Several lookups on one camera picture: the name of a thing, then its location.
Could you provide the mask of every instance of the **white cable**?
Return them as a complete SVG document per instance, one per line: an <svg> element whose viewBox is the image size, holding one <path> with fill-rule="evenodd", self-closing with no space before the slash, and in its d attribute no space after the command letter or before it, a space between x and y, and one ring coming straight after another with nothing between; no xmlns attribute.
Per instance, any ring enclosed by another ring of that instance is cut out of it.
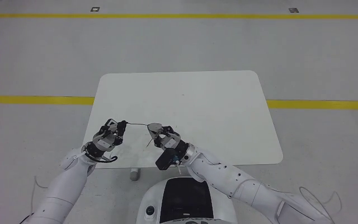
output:
<svg viewBox="0 0 358 224"><path fill-rule="evenodd" d="M299 191L300 191L302 197L303 197L313 208L315 208L321 215L325 216L325 218L329 219L333 224L335 224L334 220L332 219L331 215L328 213L328 211L326 210L326 208L324 207L324 205L318 200L318 198L317 198L312 192L310 192L310 191L309 191L307 188L305 188L304 186L300 186L298 189L299 189ZM325 214L323 214L323 213L322 213L320 210L318 210L314 205L312 205L311 202L309 202L309 200L303 195L302 189L306 190L309 194L311 194L311 196L313 196L314 199L316 199L316 201L322 206L323 210L326 212L326 214L327 214L328 216L326 216ZM326 203L328 203L328 202L333 198L334 193L337 194L338 199L340 200L340 206L341 206L341 208L340 208L339 211L341 211L341 210L342 210L342 200L341 200L341 197L338 195L338 193L337 193L336 191L333 192L331 198L330 198Z"/></svg>
<svg viewBox="0 0 358 224"><path fill-rule="evenodd" d="M299 188L299 191L300 191L300 194L302 195L302 197L314 208L316 209L321 215L325 216L326 219L330 220L332 222L332 224L336 224L334 222L334 220L332 219L331 215L328 213L328 211L326 210L326 208L324 207L323 204L327 204L328 202L330 202L334 196L334 194L337 194L337 197L338 197L338 200L340 200L340 210L338 210L338 212L340 212L342 210L342 200L341 200L341 197L338 195L338 193L336 191L334 191L331 195L331 197L329 198L328 201L326 202L321 202L318 200L318 198L312 193L310 192L307 188L305 188L304 186L300 186ZM311 202L309 202L309 200L304 196L304 194L302 193L302 189L306 190L309 194L311 194L311 196L313 196L313 198L322 206L323 210L328 214L328 216L326 216L325 214L323 214L318 208L316 208L314 205L311 204ZM279 192L279 193L284 193L284 194L291 194L290 192L281 192L279 190L275 190L275 189L272 189L270 188L270 190L273 190L275 192Z"/></svg>
<svg viewBox="0 0 358 224"><path fill-rule="evenodd" d="M30 218L32 216L32 210L33 210L33 204L34 204L34 194L35 194L35 188L36 186L40 187L40 188L47 188L45 186L41 186L36 179L36 176L34 176L34 186L32 188L32 193L31 193L31 209L30 209L30 214L28 216L28 218Z"/></svg>

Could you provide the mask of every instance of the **black cable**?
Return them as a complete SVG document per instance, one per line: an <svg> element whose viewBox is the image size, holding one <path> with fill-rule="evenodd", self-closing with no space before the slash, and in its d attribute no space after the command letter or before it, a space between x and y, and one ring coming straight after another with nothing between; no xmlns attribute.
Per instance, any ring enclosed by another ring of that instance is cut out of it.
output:
<svg viewBox="0 0 358 224"><path fill-rule="evenodd" d="M117 156L114 156L114 157L112 157L111 158L111 160L110 161L103 161L103 160L98 160L98 159L96 159L96 158L93 158L92 156L90 156L90 154L85 154L88 158L90 158L91 160L93 160L93 161L95 161L95 162L100 162L100 163L102 163L102 164L109 164L109 163L111 163L111 162L114 162L114 161L116 161L117 159L118 159L118 157Z"/></svg>
<svg viewBox="0 0 358 224"><path fill-rule="evenodd" d="M133 124L133 125L145 125L145 126L148 126L148 124L129 123L129 122L127 122L127 124Z"/></svg>
<svg viewBox="0 0 358 224"><path fill-rule="evenodd" d="M30 215L26 216L26 218L24 218L19 224L22 224L25 220L27 220L27 218L29 217Z"/></svg>

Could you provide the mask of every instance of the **black panel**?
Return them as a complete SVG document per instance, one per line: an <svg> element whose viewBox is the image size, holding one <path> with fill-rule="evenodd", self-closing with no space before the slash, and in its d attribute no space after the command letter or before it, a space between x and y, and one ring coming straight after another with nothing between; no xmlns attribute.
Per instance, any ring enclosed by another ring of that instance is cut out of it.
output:
<svg viewBox="0 0 358 224"><path fill-rule="evenodd" d="M214 218L209 187L193 178L174 178L164 190L159 223L179 218Z"/></svg>

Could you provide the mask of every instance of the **small object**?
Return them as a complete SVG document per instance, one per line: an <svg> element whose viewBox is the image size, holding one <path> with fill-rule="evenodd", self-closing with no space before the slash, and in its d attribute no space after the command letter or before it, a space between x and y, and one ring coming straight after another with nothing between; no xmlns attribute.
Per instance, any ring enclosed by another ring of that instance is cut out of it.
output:
<svg viewBox="0 0 358 224"><path fill-rule="evenodd" d="M155 211L155 209L154 209L153 206L148 206L148 207L146 208L146 210L145 210L146 214L149 215L149 216L151 216L152 214L154 214L154 211Z"/></svg>
<svg viewBox="0 0 358 224"><path fill-rule="evenodd" d="M289 8L291 13L299 13L297 8Z"/></svg>
<svg viewBox="0 0 358 224"><path fill-rule="evenodd" d="M98 12L100 10L100 7L92 7L91 12Z"/></svg>
<svg viewBox="0 0 358 224"><path fill-rule="evenodd" d="M78 154L78 155L74 156L73 159L77 159L77 158L83 156L84 154L86 154L85 151L83 151L81 154Z"/></svg>
<svg viewBox="0 0 358 224"><path fill-rule="evenodd" d="M181 175L181 170L180 170L180 166L179 166L179 164L180 164L179 160L175 161L175 163L177 164L179 174Z"/></svg>
<svg viewBox="0 0 358 224"><path fill-rule="evenodd" d="M137 181L140 177L140 169L138 168L133 168L130 170L130 180L131 181Z"/></svg>

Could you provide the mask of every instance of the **cable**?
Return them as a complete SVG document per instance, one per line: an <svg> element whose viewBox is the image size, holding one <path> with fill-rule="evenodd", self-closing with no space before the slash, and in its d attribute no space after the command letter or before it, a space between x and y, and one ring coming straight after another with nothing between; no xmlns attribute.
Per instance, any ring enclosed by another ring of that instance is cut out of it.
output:
<svg viewBox="0 0 358 224"><path fill-rule="evenodd" d="M32 216L34 213L32 212L32 210L33 210L33 208L34 208L34 206L33 206L33 204L34 204L34 194L35 194L35 188L36 188L36 186L38 186L38 187L40 187L40 188L47 188L47 187L45 187L45 186L41 186L38 182L37 182L37 178L36 178L36 176L34 176L34 186L32 187L32 193L31 193L31 209L30 209L30 214L24 219L24 220L22 220L22 222L23 221L25 221L27 218L29 218L30 216Z"/></svg>
<svg viewBox="0 0 358 224"><path fill-rule="evenodd" d="M300 191L302 197L303 197L313 208L315 208L321 215L325 216L325 218L329 219L333 224L336 224L336 223L334 222L334 220L332 219L331 215L328 213L328 211L327 211L326 208L324 207L324 205L318 200L318 198L317 198L312 192L310 192L310 191L309 191L307 188L305 188L304 186L300 186L298 189L299 189L299 191ZM302 189L306 190L309 194L311 194L311 196L313 196L314 199L316 199L316 201L322 206L323 210L326 212L326 214L327 214L328 216L326 216L325 214L323 214L323 213L322 213L320 210L318 210L314 205L312 205L311 202L309 202L309 200L307 200L307 198L306 198L306 197L303 195L303 193L302 193ZM340 200L340 203L341 203L341 209L340 209L340 210L342 210L342 200L341 200L341 198L340 198L340 196L338 195L337 192L336 192L336 194L337 194L338 199Z"/></svg>
<svg viewBox="0 0 358 224"><path fill-rule="evenodd" d="M88 153L85 153L85 155L86 155L88 158L90 158L91 160L93 160L93 161L95 161L95 162L100 162L100 163L102 163L102 164L109 164L109 163L114 162L114 161L116 161L116 160L118 159L117 156L114 156L114 157L111 158L110 161L105 161L105 160L98 160L98 159L96 159L96 158L93 158L93 157L90 156L90 154L88 154Z"/></svg>
<svg viewBox="0 0 358 224"><path fill-rule="evenodd" d="M129 123L129 122L127 122L127 124L132 124L132 125L145 125L145 126L148 126L148 125L149 125L149 124Z"/></svg>
<svg viewBox="0 0 358 224"><path fill-rule="evenodd" d="M24 218L19 224L22 224L25 220L27 220L27 218L29 218L30 215L26 216L26 218Z"/></svg>
<svg viewBox="0 0 358 224"><path fill-rule="evenodd" d="M302 197L314 208L316 209L321 215L323 215L326 219L330 220L332 222L332 224L336 224L334 222L334 220L332 219L331 215L328 213L328 211L326 210L326 208L324 207L323 204L327 204L328 202L330 202L334 196L334 194L337 194L337 197L338 197L338 200L340 201L340 210L338 212L340 212L342 210L342 200L341 200L341 197L338 195L338 193L336 191L334 191L331 195L331 197L329 198L328 201L326 202L321 202L318 200L318 198L312 193L310 192L307 188L305 188L304 186L300 186L299 188L299 191L300 191L300 194L302 195ZM326 214L328 214L328 216L326 216L325 214L323 214L318 208L316 208L314 205L311 204L311 202L309 202L309 200L304 196L304 194L302 193L302 189L306 190L309 194L311 194L311 196L322 206L323 210L326 212ZM273 190L275 192L279 192L279 193L284 193L284 194L292 194L291 192L281 192L279 190L275 190L275 189L272 189L270 188L270 190Z"/></svg>

